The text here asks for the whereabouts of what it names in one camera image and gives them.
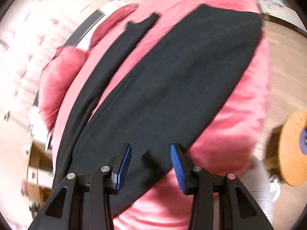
pink bed sheet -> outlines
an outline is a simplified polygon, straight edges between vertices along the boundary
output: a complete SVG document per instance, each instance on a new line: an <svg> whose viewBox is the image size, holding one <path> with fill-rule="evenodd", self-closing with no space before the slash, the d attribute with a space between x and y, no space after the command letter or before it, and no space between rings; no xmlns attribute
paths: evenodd
<svg viewBox="0 0 307 230"><path fill-rule="evenodd" d="M69 87L59 110L53 133L54 163L68 115L83 84L108 47L125 30L127 22L130 20L140 22L152 12L161 15L155 27L147 33L113 76L103 92L99 105L149 50L176 23L201 3L237 11L258 12L254 0L153 0L141 5L109 31L92 49L87 61ZM254 57L237 87L212 123L188 151L197 165L216 174L227 172L240 174L249 167L268 108L268 58L268 43L265 35L262 35ZM130 208L116 217L114 225L118 230L184 230L189 223L191 202L192 197L183 195L179 190L174 170L171 170Z"/></svg>

black pants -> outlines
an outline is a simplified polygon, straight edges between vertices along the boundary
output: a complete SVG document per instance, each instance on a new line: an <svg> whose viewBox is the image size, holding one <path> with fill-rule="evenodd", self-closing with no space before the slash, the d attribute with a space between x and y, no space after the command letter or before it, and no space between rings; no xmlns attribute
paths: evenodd
<svg viewBox="0 0 307 230"><path fill-rule="evenodd" d="M83 175L108 164L130 143L125 186L111 197L114 215L127 208L170 171L170 145L188 149L214 118L253 57L261 24L256 13L200 5L140 60L87 123L110 80L105 76L112 77L119 63L108 74L96 68L70 113L53 187L68 172ZM121 55L109 53L119 42L122 50L133 49L135 43L123 40L123 34L100 63Z"/></svg>

wooden table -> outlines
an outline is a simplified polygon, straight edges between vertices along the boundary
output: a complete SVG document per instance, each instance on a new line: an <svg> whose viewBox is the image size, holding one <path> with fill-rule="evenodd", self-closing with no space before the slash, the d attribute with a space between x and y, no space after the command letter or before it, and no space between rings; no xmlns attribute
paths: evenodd
<svg viewBox="0 0 307 230"><path fill-rule="evenodd" d="M269 170L279 169L282 179L290 186L299 186L307 181L306 129L307 112L298 110L272 132L273 148L268 148L271 157L264 163Z"/></svg>

wooden floor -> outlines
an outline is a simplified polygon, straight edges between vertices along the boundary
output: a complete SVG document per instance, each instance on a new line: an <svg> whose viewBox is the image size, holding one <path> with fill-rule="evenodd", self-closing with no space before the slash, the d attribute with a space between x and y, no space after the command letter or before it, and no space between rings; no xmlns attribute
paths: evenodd
<svg viewBox="0 0 307 230"><path fill-rule="evenodd" d="M82 22L108 0L41 0L56 6L62 13ZM148 0L126 0L143 3ZM271 106L264 130L256 145L255 155L264 158L272 128L282 124L296 109L307 110L307 39L283 26L265 22L271 49ZM293 188L281 186L281 195L274 204L275 230L288 230L307 202L307 184Z"/></svg>

ridged blue pad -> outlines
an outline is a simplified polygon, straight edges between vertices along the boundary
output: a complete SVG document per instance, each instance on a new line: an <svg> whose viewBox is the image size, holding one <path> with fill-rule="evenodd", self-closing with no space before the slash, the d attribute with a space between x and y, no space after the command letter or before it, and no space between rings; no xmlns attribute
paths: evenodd
<svg viewBox="0 0 307 230"><path fill-rule="evenodd" d="M185 172L184 172L184 169L183 169L182 164L180 162L179 156L177 154L176 147L173 144L171 146L170 153L171 153L171 160L172 160L172 164L174 166L174 170L175 170L175 174L176 174L176 178L177 178L179 188L182 190L183 193L186 193L187 192L187 186L185 184L185 179L186 179Z"/></svg>
<svg viewBox="0 0 307 230"><path fill-rule="evenodd" d="M121 190L125 184L125 180L126 180L126 176L128 173L131 158L132 158L132 148L131 148L131 145L129 144L126 149L124 158L122 159L122 163L119 167L119 171L117 174L117 182L116 182L115 189L117 189L118 191Z"/></svg>

